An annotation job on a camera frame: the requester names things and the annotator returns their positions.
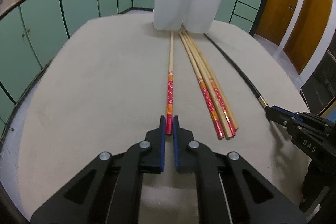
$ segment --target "red stick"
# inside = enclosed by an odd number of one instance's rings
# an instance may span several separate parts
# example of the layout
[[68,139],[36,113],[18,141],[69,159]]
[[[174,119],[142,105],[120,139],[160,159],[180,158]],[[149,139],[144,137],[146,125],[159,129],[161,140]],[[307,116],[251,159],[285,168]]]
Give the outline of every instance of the red stick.
[[167,118],[166,118],[166,135],[172,134],[173,122],[173,49],[174,32],[170,33],[170,51],[169,51],[169,72],[168,72],[168,88],[167,88]]

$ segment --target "chopstick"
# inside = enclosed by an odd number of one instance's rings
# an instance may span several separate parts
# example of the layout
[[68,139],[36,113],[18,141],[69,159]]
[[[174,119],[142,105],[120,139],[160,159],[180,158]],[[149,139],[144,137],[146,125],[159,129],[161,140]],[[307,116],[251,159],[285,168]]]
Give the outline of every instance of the chopstick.
[[182,43],[185,47],[185,50],[187,51],[187,54],[189,56],[191,65],[194,69],[196,78],[198,80],[199,86],[202,90],[204,99],[206,101],[212,122],[214,124],[215,127],[215,131],[217,134],[218,139],[223,139],[225,136],[225,132],[223,131],[222,128],[222,121],[220,120],[220,117],[218,116],[218,112],[222,112],[221,111],[221,107],[219,105],[218,99],[216,98],[216,95],[214,94],[213,89],[211,88],[211,84],[209,82],[209,79],[206,78],[206,74],[204,72],[204,68],[203,66],[200,64],[200,66],[198,66],[199,60],[197,60],[197,58],[195,56],[193,56],[192,54],[192,50],[190,49],[187,39],[184,36],[184,34],[182,32],[179,32],[179,35],[181,37]]

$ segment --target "floor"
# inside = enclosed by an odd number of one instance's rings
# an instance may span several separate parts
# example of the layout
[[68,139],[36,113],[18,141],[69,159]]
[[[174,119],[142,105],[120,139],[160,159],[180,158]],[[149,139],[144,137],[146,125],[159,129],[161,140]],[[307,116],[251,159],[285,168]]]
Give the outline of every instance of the floor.
[[[136,13],[151,13],[148,11],[132,10],[128,14]],[[271,56],[276,60],[279,65],[284,69],[287,75],[290,77],[294,83],[297,90],[303,85],[299,75],[297,74],[294,66],[288,59],[287,55],[283,50],[272,42],[266,40],[263,37],[255,35],[254,38],[271,54]],[[3,146],[3,150],[0,154],[0,181],[3,184],[8,195],[16,205],[16,207],[25,215],[22,204],[21,197],[18,188],[18,155],[20,149],[21,136],[26,120],[26,115],[34,96],[34,92],[38,87],[39,82],[34,86],[34,88],[29,92],[25,100],[23,101],[20,109],[15,115],[11,127],[13,131],[9,131]]]
[[254,39],[256,39],[264,47],[264,49],[268,51],[274,60],[277,61],[277,63],[287,73],[288,77],[292,80],[296,89],[300,91],[300,88],[303,86],[303,82],[294,65],[289,60],[288,56],[282,50],[282,48],[257,34],[254,35]]

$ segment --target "orange stripe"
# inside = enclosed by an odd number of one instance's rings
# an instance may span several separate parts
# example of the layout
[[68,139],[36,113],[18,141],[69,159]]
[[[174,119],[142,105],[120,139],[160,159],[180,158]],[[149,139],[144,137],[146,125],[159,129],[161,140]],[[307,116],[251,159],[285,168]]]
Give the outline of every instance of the orange stripe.
[[173,105],[172,104],[167,105],[167,115],[168,114],[173,114]]
[[218,115],[215,110],[210,112],[210,116],[211,116],[212,121],[218,120]]
[[199,86],[201,87],[201,89],[206,89],[206,85],[203,81],[203,78],[198,78],[198,83],[199,83]]

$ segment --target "red chopstick tip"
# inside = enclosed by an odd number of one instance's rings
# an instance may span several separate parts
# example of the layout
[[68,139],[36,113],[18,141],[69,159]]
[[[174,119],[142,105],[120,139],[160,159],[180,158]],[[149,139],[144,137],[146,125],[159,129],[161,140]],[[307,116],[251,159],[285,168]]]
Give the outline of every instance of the red chopstick tip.
[[213,125],[215,127],[215,131],[216,131],[218,139],[219,140],[223,139],[225,136],[224,136],[224,131],[223,131],[221,122],[219,120],[214,120]]
[[167,114],[166,135],[172,135],[173,115]]

